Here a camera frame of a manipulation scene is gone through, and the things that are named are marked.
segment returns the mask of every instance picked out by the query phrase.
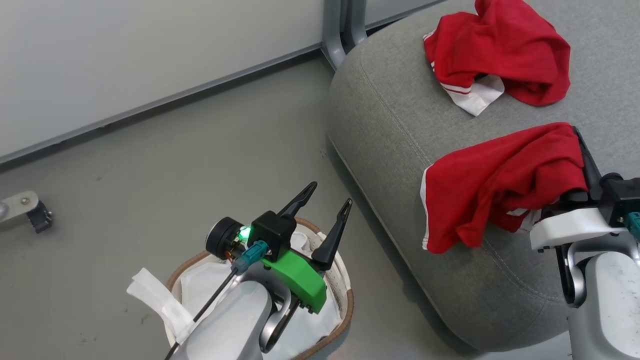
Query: green 3d-printed part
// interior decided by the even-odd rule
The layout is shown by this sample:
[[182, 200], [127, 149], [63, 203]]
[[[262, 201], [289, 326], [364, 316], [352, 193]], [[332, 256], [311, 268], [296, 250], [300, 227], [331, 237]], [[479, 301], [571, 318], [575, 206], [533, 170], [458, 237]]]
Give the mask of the green 3d-printed part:
[[271, 271], [282, 280], [305, 306], [318, 314], [326, 302], [326, 284], [323, 278], [293, 251], [287, 251], [277, 262], [262, 259]]

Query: gray ottoman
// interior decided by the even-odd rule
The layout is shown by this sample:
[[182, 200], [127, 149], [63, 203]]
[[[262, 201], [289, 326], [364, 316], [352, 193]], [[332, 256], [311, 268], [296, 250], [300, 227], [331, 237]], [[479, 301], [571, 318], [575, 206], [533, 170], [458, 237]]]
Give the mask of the gray ottoman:
[[443, 155], [556, 121], [576, 125], [600, 171], [640, 175], [640, 2], [530, 0], [572, 46], [566, 98], [535, 108], [503, 95], [474, 118], [455, 106], [426, 63], [422, 36], [441, 16], [474, 12], [447, 0], [399, 21], [351, 51], [328, 103], [328, 133], [432, 305], [479, 350], [525, 347], [566, 330], [553, 252], [489, 227], [480, 249], [421, 249], [422, 172]]

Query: white trim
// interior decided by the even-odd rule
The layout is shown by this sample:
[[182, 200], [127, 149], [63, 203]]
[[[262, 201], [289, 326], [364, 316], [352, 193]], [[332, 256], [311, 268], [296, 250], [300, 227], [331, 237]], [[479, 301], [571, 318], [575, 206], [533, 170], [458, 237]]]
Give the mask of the white trim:
[[[442, 88], [449, 94], [453, 102], [473, 116], [480, 115], [489, 104], [504, 93], [504, 83], [502, 79], [496, 75], [487, 75], [474, 81], [470, 88], [451, 85], [446, 86], [449, 87], [445, 87], [445, 85], [442, 84]], [[458, 90], [460, 92], [468, 92], [468, 94], [451, 91], [454, 88], [460, 89]]]
[[520, 228], [518, 229], [517, 233], [530, 233], [531, 229], [533, 229], [533, 225], [536, 225], [541, 218], [542, 210], [531, 210], [527, 214], [527, 216], [522, 219], [522, 223], [520, 224]]
[[420, 184], [420, 198], [422, 199], [422, 206], [424, 206], [424, 214], [426, 216], [426, 224], [424, 231], [424, 238], [422, 239], [422, 249], [427, 249], [427, 242], [429, 242], [429, 210], [427, 210], [427, 170], [431, 165], [424, 169], [424, 173], [422, 174], [422, 184]]
[[515, 217], [519, 217], [520, 215], [526, 213], [528, 209], [515, 209], [513, 211], [508, 211], [507, 215], [513, 215]]
[[435, 30], [433, 30], [432, 32], [428, 33], [427, 35], [424, 35], [424, 36], [422, 37], [422, 40], [423, 40], [423, 41], [424, 41], [424, 40], [427, 40], [427, 39], [428, 39], [428, 38], [430, 38], [430, 37], [433, 35], [433, 33], [435, 33], [435, 32], [436, 32], [436, 31], [435, 31]]
[[443, 84], [440, 83], [440, 85], [442, 85], [442, 87], [444, 88], [444, 90], [451, 90], [451, 91], [459, 91], [459, 92], [469, 92], [471, 91], [471, 86], [468, 88], [463, 88], [461, 86], [454, 86], [454, 85], [447, 85], [447, 84]]

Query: red cloth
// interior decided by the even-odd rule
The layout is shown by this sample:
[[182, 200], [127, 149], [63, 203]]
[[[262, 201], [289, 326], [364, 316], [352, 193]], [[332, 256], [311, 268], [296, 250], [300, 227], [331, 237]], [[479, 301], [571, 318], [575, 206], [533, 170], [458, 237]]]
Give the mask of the red cloth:
[[443, 16], [424, 48], [439, 82], [468, 92], [480, 74], [502, 78], [505, 91], [530, 105], [548, 105], [569, 89], [571, 47], [522, 0], [476, 0], [477, 15]]
[[426, 248], [481, 246], [487, 221], [515, 232], [516, 209], [541, 209], [572, 189], [587, 190], [571, 125], [556, 122], [452, 152], [425, 170]]

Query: green led light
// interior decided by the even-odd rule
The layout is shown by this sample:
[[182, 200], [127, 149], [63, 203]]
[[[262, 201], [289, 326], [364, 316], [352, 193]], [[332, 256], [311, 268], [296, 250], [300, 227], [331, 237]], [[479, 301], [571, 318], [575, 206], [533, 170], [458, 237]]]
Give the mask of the green led light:
[[242, 226], [240, 228], [240, 232], [238, 233], [238, 238], [240, 239], [240, 241], [246, 242], [247, 240], [249, 240], [250, 234], [251, 234], [251, 227]]

